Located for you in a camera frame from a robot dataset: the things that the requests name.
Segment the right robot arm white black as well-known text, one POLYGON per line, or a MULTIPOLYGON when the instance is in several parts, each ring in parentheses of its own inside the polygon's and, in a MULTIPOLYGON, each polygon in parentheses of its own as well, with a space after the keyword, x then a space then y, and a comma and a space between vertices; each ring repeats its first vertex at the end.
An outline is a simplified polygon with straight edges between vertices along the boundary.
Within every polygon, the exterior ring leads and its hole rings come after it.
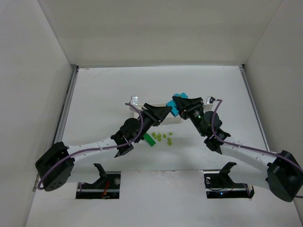
POLYGON ((222 121, 216 111, 204 111, 202 98, 173 96, 179 116, 190 119, 198 133, 205 138, 206 147, 220 155, 230 156, 254 168, 247 171, 235 162, 227 163, 220 175, 234 183, 248 183, 270 190, 279 199, 292 202, 303 185, 303 169, 293 154, 252 148, 221 129, 222 121))

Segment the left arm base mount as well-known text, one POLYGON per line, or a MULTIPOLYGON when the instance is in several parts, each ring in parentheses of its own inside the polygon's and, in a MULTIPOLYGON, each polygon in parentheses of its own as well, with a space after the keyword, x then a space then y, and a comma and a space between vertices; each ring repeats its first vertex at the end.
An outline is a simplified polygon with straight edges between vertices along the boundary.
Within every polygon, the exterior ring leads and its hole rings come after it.
POLYGON ((93 183, 78 183, 76 199, 119 199, 121 172, 106 172, 101 164, 94 166, 99 172, 99 177, 93 183))

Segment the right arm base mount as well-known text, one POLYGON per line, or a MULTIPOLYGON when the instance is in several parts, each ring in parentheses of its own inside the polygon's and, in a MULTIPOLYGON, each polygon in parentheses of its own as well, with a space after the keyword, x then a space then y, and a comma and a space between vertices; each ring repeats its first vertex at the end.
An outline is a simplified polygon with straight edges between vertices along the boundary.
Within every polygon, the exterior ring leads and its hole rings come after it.
POLYGON ((236 165, 228 162, 222 169, 204 171, 205 191, 208 199, 252 199, 254 187, 245 183, 234 183, 229 177, 231 169, 236 165))

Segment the green lego brick stack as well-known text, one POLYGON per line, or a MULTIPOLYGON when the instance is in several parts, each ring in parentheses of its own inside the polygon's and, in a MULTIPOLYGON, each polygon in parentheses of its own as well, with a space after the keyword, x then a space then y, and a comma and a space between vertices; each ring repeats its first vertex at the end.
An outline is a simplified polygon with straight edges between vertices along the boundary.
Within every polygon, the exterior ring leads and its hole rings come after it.
POLYGON ((143 138, 145 142, 151 147, 153 147, 156 144, 155 140, 148 133, 145 133, 143 138))

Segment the teal lego brick stack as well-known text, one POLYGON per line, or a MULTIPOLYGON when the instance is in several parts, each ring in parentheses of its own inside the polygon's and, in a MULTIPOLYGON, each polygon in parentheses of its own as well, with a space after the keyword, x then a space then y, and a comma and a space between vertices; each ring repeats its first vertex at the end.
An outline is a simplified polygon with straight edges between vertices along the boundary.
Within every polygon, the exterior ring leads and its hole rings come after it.
MULTIPOLYGON (((173 96, 181 97, 181 98, 188 98, 188 96, 187 96, 186 93, 176 93, 173 96)), ((176 102, 173 99, 171 99, 169 102, 167 102, 166 106, 170 106, 171 107, 170 113, 173 115, 173 117, 178 117, 179 111, 177 109, 177 104, 176 104, 176 102)))

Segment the white three-compartment tray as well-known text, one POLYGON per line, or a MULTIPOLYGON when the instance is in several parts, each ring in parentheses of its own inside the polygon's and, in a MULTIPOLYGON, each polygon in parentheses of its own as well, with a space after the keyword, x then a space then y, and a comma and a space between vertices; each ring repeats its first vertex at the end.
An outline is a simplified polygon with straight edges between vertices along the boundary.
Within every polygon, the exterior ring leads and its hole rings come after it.
MULTIPOLYGON (((165 103, 159 103, 159 104, 152 104, 153 106, 156 107, 165 107, 165 103)), ((132 109, 131 107, 129 108, 130 111, 133 112, 133 117, 138 118, 139 114, 132 109)), ((214 110, 214 104, 204 104, 204 111, 211 111, 214 110)), ((171 113, 167 115, 167 117, 164 119, 164 121, 161 123, 161 125, 170 125, 170 124, 180 124, 182 123, 183 119, 180 116, 174 117, 171 113)))

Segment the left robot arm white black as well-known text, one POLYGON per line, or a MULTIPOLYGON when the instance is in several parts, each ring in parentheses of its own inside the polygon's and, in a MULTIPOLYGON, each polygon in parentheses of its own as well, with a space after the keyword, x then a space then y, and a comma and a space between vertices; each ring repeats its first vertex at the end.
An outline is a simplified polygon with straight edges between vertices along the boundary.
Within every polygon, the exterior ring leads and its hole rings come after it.
POLYGON ((120 127, 119 131, 100 141, 67 146, 59 141, 53 144, 35 163, 40 181, 38 190, 46 192, 54 191, 63 186, 71 176, 75 163, 104 154, 111 150, 117 150, 115 157, 126 155, 131 151, 133 143, 144 139, 144 134, 151 128, 159 126, 169 115, 172 107, 153 106, 145 103, 143 109, 139 109, 131 103, 126 103, 139 114, 139 118, 129 118, 120 127))

